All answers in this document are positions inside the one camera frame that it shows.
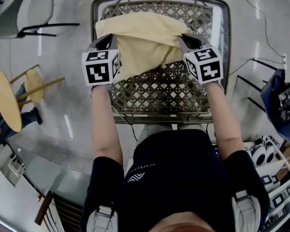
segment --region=gray chair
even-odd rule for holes
[[[54,0],[31,0],[28,8],[28,27],[18,30],[17,15],[23,0],[14,0],[0,14],[0,39],[24,38],[26,35],[51,36],[55,34],[37,33],[40,28],[78,26],[79,23],[48,24],[54,12]]]

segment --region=cream towel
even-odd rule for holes
[[[185,23],[149,12],[115,16],[96,24],[97,36],[113,33],[118,39],[120,73],[114,83],[140,75],[161,64],[182,60],[177,35],[191,33]]]

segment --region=floor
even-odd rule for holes
[[[18,27],[27,23],[30,0],[24,0],[19,15]],[[93,0],[55,0],[54,15],[50,23],[78,22],[78,27],[43,29],[56,33],[55,38],[26,37],[24,39],[0,40],[0,69],[13,78],[25,69],[39,63],[44,81],[65,77],[65,81],[53,85],[45,92],[45,99],[35,106],[39,109],[43,124],[32,123],[11,142],[49,161],[81,173],[90,173],[90,97],[81,67],[81,55],[86,51],[90,39],[90,5]],[[264,17],[246,0],[225,0],[231,8],[232,59],[231,72],[249,58],[259,57],[281,62],[266,42]],[[290,82],[290,0],[250,0],[264,11],[267,17],[269,42],[280,54],[287,55],[286,79]],[[237,74],[262,86],[262,80],[271,76],[264,66],[249,62]],[[17,90],[23,80],[14,84]],[[247,96],[260,101],[260,96],[243,82],[236,84],[236,74],[230,76],[227,98],[241,123],[245,141],[266,134],[276,136],[266,115],[249,103]],[[26,105],[23,111],[33,105]],[[132,157],[136,145],[131,127],[118,125],[119,137],[124,152],[124,164]],[[136,136],[143,125],[134,126]],[[209,133],[214,140],[213,126]]]

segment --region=metal cart basket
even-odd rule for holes
[[[91,40],[97,39],[99,20],[134,12],[154,12],[184,22],[192,32],[218,47],[223,58],[227,92],[231,59],[231,19],[221,0],[94,0],[91,6]],[[131,124],[212,123],[205,89],[190,76],[183,61],[147,71],[114,84],[112,106]],[[125,123],[115,116],[116,123]]]

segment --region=wooden stick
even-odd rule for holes
[[[17,77],[13,78],[10,83],[12,84],[13,82],[17,81],[19,78],[21,78],[23,75],[25,75],[27,73],[27,71],[34,69],[35,67],[39,66],[39,64],[36,64],[34,66],[32,66],[31,68],[27,69],[26,71],[22,72],[21,74],[19,74]]]
[[[25,94],[23,94],[23,95],[17,97],[17,101],[21,101],[22,99],[26,98],[27,96],[29,96],[29,95],[31,95],[31,94],[33,94],[33,93],[35,93],[35,92],[37,92],[37,91],[39,91],[39,90],[41,90],[41,89],[44,89],[44,88],[46,88],[46,87],[48,87],[48,86],[51,86],[51,85],[53,85],[54,83],[58,83],[58,82],[63,81],[63,80],[64,80],[64,77],[59,78],[59,79],[56,79],[56,80],[51,81],[51,82],[49,82],[49,83],[45,83],[45,84],[43,84],[43,85],[41,85],[41,86],[39,86],[39,87],[37,87],[37,88],[35,88],[35,89],[29,91],[29,92],[27,92],[27,93],[25,93]]]
[[[33,102],[33,101],[32,100],[24,101],[24,102],[19,103],[18,106],[23,106],[23,105],[29,104],[31,102]]]

